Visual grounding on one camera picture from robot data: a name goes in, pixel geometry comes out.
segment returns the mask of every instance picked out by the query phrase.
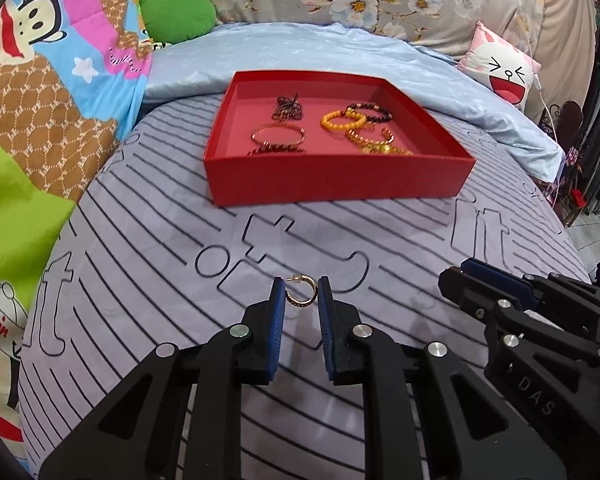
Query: dark beaded bracelet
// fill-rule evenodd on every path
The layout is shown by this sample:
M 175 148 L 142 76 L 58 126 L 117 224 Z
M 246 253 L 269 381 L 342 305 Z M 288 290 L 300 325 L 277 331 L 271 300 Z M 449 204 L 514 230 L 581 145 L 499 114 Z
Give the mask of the dark beaded bracelet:
M 263 144 L 247 155 L 259 155 L 261 153 L 304 153 L 306 150 L 299 148 L 295 144 Z
M 352 111 L 358 110 L 359 108 L 362 108 L 363 110 L 373 110 L 382 114 L 379 117 L 367 115 L 366 120 L 370 123 L 388 123 L 391 119 L 394 118 L 394 115 L 389 110 L 372 103 L 353 103 L 347 106 L 347 110 Z

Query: gray striped bedsheet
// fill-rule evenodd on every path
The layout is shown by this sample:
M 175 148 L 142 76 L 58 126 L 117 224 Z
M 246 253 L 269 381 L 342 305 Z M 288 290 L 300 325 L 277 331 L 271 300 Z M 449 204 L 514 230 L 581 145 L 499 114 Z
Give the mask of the gray striped bedsheet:
M 221 97 L 148 114 L 62 229 L 22 351 L 20 413 L 35 473 L 157 344 L 207 341 L 265 299 L 274 276 L 328 275 L 365 322 L 407 344 L 441 340 L 478 374 L 482 325 L 440 296 L 443 269 L 475 256 L 518 275 L 588 280 L 507 152 L 440 114 L 478 160 L 455 198 L 215 208 L 202 155 Z M 288 306 L 275 381 L 244 388 L 246 480 L 363 478 L 362 393 L 329 384 L 319 342 L 317 311 Z

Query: cartoon blanket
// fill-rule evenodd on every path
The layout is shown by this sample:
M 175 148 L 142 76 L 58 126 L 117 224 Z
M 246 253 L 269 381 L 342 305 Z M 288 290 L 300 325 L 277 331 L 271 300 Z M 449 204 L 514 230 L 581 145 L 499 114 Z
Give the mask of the cartoon blanket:
M 23 462 L 27 310 L 62 225 L 134 126 L 151 49 L 136 0 L 0 9 L 0 436 Z

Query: green pillow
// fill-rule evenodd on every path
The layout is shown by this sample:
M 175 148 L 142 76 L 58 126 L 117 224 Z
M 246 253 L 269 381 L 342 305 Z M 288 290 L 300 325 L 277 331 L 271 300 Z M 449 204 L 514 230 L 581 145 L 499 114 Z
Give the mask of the green pillow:
M 192 40 L 216 25 L 216 8 L 209 0 L 141 0 L 140 11 L 154 41 Z

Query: red tray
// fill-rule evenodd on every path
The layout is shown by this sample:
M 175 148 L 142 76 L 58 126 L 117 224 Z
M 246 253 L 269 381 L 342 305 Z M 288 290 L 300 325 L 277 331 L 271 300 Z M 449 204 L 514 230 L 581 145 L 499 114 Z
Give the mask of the red tray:
M 252 131 L 273 122 L 276 98 L 296 92 L 304 117 L 290 123 L 305 129 L 306 152 L 247 155 L 258 147 Z M 374 132 L 360 130 L 362 135 L 381 140 L 381 128 L 389 127 L 394 145 L 414 155 L 362 153 L 343 132 L 320 126 L 323 115 L 353 102 L 375 103 L 394 115 Z M 261 135 L 272 142 L 298 138 L 293 130 L 265 130 Z M 235 73 L 211 128 L 204 163 L 214 203 L 233 206 L 455 196 L 475 159 L 424 108 L 384 79 L 260 70 Z

